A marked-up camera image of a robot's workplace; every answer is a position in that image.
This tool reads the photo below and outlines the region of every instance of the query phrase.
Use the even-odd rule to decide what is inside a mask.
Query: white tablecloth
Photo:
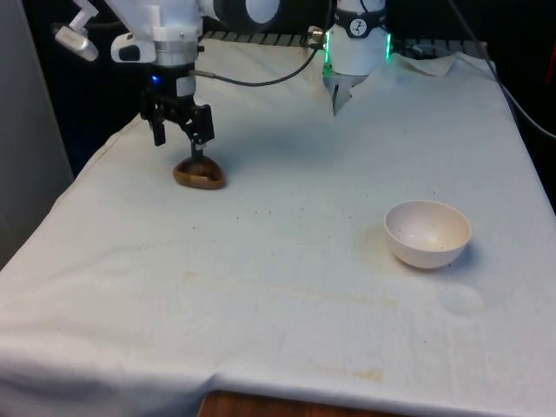
[[[241,79],[305,59],[206,46],[199,69]],[[556,414],[556,222],[495,83],[394,60],[336,118],[318,63],[198,84],[228,187],[174,183],[175,126],[160,149],[139,119],[108,141],[0,274],[1,415],[188,415],[213,389]],[[469,217],[452,267],[387,251],[383,216],[411,199]]]

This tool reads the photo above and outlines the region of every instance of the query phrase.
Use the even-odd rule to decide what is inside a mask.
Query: white cylinder
[[[368,11],[383,10],[385,0],[364,0]],[[338,9],[363,13],[360,0],[338,0]],[[386,58],[387,32],[375,28],[366,38],[353,39],[335,24],[330,30],[330,63],[332,69],[346,76],[368,76]]]

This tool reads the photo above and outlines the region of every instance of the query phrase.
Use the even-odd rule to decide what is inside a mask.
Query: gray wall
[[[72,177],[18,0],[0,2],[0,268]]]

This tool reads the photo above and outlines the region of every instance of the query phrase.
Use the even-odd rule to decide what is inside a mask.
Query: brown object
[[[395,417],[393,414],[328,407],[253,395],[212,393],[198,417]]]
[[[226,176],[216,162],[206,156],[188,158],[174,168],[178,184],[193,189],[221,189],[226,185]]]

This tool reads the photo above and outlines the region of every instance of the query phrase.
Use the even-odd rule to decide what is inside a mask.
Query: black cable
[[[556,135],[554,133],[549,132],[548,130],[544,129],[542,126],[540,126],[538,123],[536,123],[534,121],[534,119],[532,117],[530,117],[527,112],[521,107],[520,103],[516,100],[516,98],[512,95],[512,93],[510,92],[509,89],[506,88],[506,86],[504,85],[504,83],[500,80],[500,77],[498,76],[498,73],[496,72],[496,69],[494,68],[493,64],[490,62],[490,58],[488,57],[487,52],[485,51],[483,44],[481,42],[479,42],[479,39],[477,38],[477,36],[475,35],[475,33],[473,32],[473,30],[471,29],[471,27],[469,26],[469,24],[467,24],[466,19],[463,17],[463,15],[461,14],[460,9],[458,8],[458,6],[455,5],[455,3],[453,2],[453,0],[447,0],[448,4],[450,5],[450,7],[453,10],[453,13],[456,15],[456,17],[458,18],[458,20],[460,21],[461,26],[463,27],[463,29],[465,30],[465,32],[467,33],[468,36],[471,37],[471,39],[473,39],[475,46],[477,47],[477,51],[479,52],[480,58],[485,60],[486,65],[488,65],[488,68],[490,69],[490,72],[493,73],[493,77],[494,80],[496,81],[496,83],[498,83],[498,85],[500,86],[500,88],[502,89],[502,92],[506,95],[506,97],[508,97],[508,99],[515,104],[515,107],[520,111],[520,113],[527,119],[528,122],[530,122],[539,132],[541,132],[542,134],[544,134],[545,136],[548,136],[552,139],[556,139]]]
[[[499,86],[502,88],[502,90],[504,90],[504,84],[502,84],[502,81],[498,77],[498,73],[496,72],[496,69],[494,69],[493,64],[490,62],[490,58],[488,57],[488,53],[485,51],[485,49],[483,47],[483,44],[479,41],[479,38],[475,35],[475,32],[473,32],[473,30],[471,29],[469,24],[467,24],[467,20],[463,17],[463,15],[461,14],[460,9],[458,8],[458,6],[455,5],[453,0],[447,0],[447,1],[448,1],[448,4],[450,5],[450,7],[452,8],[453,13],[455,14],[455,16],[460,21],[460,24],[463,27],[464,31],[467,33],[468,36],[471,37],[471,39],[475,43],[475,46],[477,47],[477,51],[479,52],[480,58],[484,59],[486,61],[486,65],[488,65],[488,68],[493,73],[494,79],[499,84]]]
[[[363,11],[365,13],[368,13],[367,6],[365,5],[365,0],[359,0],[359,3],[361,3],[361,7],[363,8]]]
[[[321,37],[321,41],[319,42],[319,45],[324,44],[324,39],[325,39],[327,30],[328,30],[328,26],[330,25],[330,22],[331,22],[333,8],[334,8],[333,0],[329,0],[328,1],[327,21],[324,25],[324,30],[322,31],[322,37]],[[249,82],[245,82],[245,81],[234,80],[232,78],[227,78],[225,76],[219,76],[217,74],[213,74],[212,72],[205,72],[205,71],[200,71],[200,70],[196,70],[196,69],[190,71],[189,73],[191,75],[194,75],[194,76],[202,76],[202,77],[205,77],[205,78],[211,78],[211,79],[214,79],[214,80],[223,81],[225,83],[240,85],[242,87],[268,87],[269,85],[276,85],[276,84],[284,83],[287,80],[290,80],[290,79],[294,78],[295,76],[298,76],[300,73],[302,73],[311,64],[311,62],[313,62],[314,57],[316,56],[316,54],[318,52],[319,52],[319,49],[315,48],[315,50],[309,56],[308,60],[300,68],[296,69],[291,74],[288,74],[287,76],[283,76],[282,78],[278,78],[276,80],[263,81],[261,83],[249,83]]]

